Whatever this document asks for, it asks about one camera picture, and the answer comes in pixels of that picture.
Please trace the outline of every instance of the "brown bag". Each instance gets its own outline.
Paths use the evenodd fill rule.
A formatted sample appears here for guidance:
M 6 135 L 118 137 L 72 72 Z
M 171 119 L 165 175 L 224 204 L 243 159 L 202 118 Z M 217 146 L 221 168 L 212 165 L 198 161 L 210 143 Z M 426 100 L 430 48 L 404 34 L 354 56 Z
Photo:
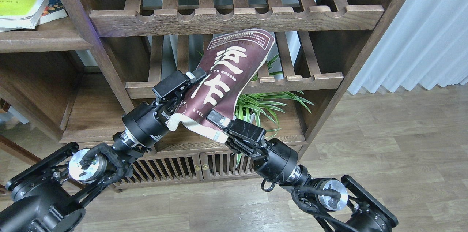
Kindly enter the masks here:
M 217 142 L 227 136 L 205 118 L 212 109 L 229 119 L 240 93 L 264 64 L 275 38 L 261 29 L 247 29 L 211 40 L 198 67 L 208 74 L 191 88 L 177 111 L 167 121 L 175 131 L 180 122 L 189 130 Z

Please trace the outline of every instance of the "wooden shelf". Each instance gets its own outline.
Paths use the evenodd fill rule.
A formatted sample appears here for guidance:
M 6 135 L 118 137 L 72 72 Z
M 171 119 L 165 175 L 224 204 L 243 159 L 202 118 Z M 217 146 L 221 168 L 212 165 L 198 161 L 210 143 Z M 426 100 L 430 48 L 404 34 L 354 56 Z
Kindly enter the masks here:
M 316 54 L 308 32 L 298 32 L 299 41 L 302 47 L 302 56 L 307 66 L 308 75 L 298 75 L 294 71 L 294 64 L 289 53 L 288 43 L 284 32 L 275 33 L 276 46 L 278 47 L 279 59 L 281 63 L 283 79 L 276 79 L 268 74 L 266 65 L 258 71 L 259 79 L 251 81 L 244 88 L 242 93 L 260 92 L 282 92 L 298 90 L 323 90 L 336 89 L 343 80 L 341 72 L 322 73 L 317 62 Z M 161 80 L 162 70 L 162 37 L 153 37 L 153 47 L 151 51 L 152 59 L 159 59 L 150 62 L 150 74 L 148 82 L 127 82 L 125 89 L 132 99 L 153 98 L 152 88 Z M 212 35 L 204 35 L 204 41 L 211 40 Z M 189 63 L 189 39 L 187 35 L 179 35 L 177 39 L 177 69 L 182 72 L 188 71 Z
M 299 8 L 267 0 L 267 10 L 249 7 L 247 0 L 233 0 L 232 10 L 214 8 L 213 0 L 199 0 L 193 10 L 179 8 L 178 0 L 163 0 L 162 9 L 143 16 L 142 0 L 127 0 L 124 10 L 93 10 L 90 18 L 100 37 L 191 35 L 229 33 L 250 27 L 270 32 L 318 30 L 371 30 L 381 18 L 381 5 L 349 5 L 332 0 L 316 5 L 299 0 Z
M 81 38 L 69 17 L 38 25 L 34 30 L 0 33 L 0 53 L 86 50 L 91 45 Z
M 282 140 L 289 146 L 306 144 L 294 102 L 287 100 L 284 103 L 287 104 L 284 106 L 286 113 L 277 113 L 281 129 L 275 138 Z M 266 129 L 277 128 L 273 122 L 268 121 L 264 116 L 261 117 L 261 122 L 262 127 Z M 179 125 L 176 132 L 170 132 L 156 144 L 157 155 L 180 154 L 181 151 L 187 153 L 201 152 L 201 150 L 207 152 L 226 151 L 229 149 L 222 143 L 214 142 L 191 132 L 183 125 Z
M 285 101 L 286 113 L 278 113 L 281 122 L 278 135 L 275 136 L 288 145 L 303 145 L 305 138 L 299 125 L 299 118 L 292 101 Z M 122 115 L 124 111 L 112 94 L 102 74 L 84 74 L 75 104 L 73 105 L 67 128 L 61 143 L 80 142 L 82 147 L 92 146 L 99 142 L 112 144 L 112 136 L 124 128 Z M 276 125 L 262 118 L 262 126 L 276 128 Z M 177 132 L 169 132 L 155 146 L 155 152 L 145 155 L 145 159 L 161 155 L 207 151 L 225 151 L 222 144 L 202 137 L 183 125 Z

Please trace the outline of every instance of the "aluminum disc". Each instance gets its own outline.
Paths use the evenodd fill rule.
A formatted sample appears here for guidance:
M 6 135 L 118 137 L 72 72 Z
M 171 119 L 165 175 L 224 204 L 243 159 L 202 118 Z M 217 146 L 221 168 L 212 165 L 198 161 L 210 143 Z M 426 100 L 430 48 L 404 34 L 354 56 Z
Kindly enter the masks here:
M 107 161 L 104 159 L 104 157 L 101 155 L 96 155 L 92 160 L 92 164 L 86 170 L 83 170 L 82 166 L 80 165 L 80 161 L 88 151 L 89 149 L 86 148 L 73 154 L 73 157 L 68 164 L 70 176 L 77 181 L 94 181 L 100 174 L 104 172 L 107 167 Z
M 331 199 L 332 197 L 326 197 L 324 195 L 319 195 L 319 202 L 328 210 L 338 211 L 346 207 L 346 202 L 348 202 L 348 191 L 346 187 L 338 180 L 328 180 L 320 185 L 321 189 L 333 189 L 341 194 L 340 200 L 338 203 L 333 204 Z

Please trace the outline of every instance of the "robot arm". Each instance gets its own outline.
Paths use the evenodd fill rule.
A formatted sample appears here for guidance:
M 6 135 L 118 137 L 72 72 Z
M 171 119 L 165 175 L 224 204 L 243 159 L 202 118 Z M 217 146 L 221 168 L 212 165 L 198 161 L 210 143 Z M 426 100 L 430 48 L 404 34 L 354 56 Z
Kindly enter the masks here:
M 153 88 L 153 103 L 143 103 L 123 117 L 125 130 L 113 136 L 112 147 L 101 143 L 79 150 L 72 142 L 10 180 L 7 189 L 14 203 L 0 212 L 0 232 L 73 231 L 85 215 L 84 207 L 110 184 L 131 176 L 132 163 L 169 132 L 165 122 L 187 90 L 205 76 L 201 69 L 185 75 L 177 71 L 161 81 Z M 216 111 L 207 119 L 229 136 L 226 145 L 233 152 L 254 160 L 254 171 L 264 178 L 262 190 L 270 192 L 276 185 L 286 189 L 324 231 L 391 232 L 398 224 L 396 217 L 351 177 L 345 175 L 341 182 L 312 178 L 306 167 L 297 165 L 297 153 L 278 139 L 266 140 L 264 129 L 227 119 Z M 69 195 L 62 188 L 69 178 L 87 186 Z M 356 197 L 349 196 L 347 190 Z M 346 206 L 353 211 L 346 223 L 329 215 Z
M 6 188 L 14 203 L 0 213 L 0 232 L 73 231 L 84 207 L 107 186 L 130 177 L 132 163 L 169 132 L 165 122 L 205 76 L 202 69 L 176 71 L 154 86 L 154 102 L 142 103 L 122 118 L 125 130 L 113 136 L 112 147 L 101 143 L 79 150 L 72 142 L 11 179 Z M 69 178 L 87 186 L 70 195 L 62 187 Z
M 307 168 L 297 165 L 298 154 L 278 139 L 266 140 L 265 130 L 243 120 L 230 120 L 212 110 L 207 120 L 229 138 L 226 145 L 254 161 L 254 171 L 264 178 L 261 189 L 271 192 L 276 185 L 291 193 L 304 212 L 315 217 L 326 232 L 391 232 L 398 219 L 348 175 L 341 182 L 331 178 L 312 178 Z M 348 195 L 348 190 L 356 197 Z M 329 212 L 348 206 L 352 215 L 347 222 Z

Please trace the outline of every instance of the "plant leaf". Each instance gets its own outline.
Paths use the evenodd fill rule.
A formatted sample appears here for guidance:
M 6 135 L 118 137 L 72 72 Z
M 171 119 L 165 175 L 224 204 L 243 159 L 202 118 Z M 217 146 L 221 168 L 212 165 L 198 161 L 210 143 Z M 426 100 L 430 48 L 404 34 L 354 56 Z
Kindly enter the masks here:
M 239 153 L 237 154 L 237 157 L 236 157 L 236 164 L 235 164 L 235 167 L 239 167 L 239 164 L 241 164 L 241 158 L 242 158 L 242 153 Z

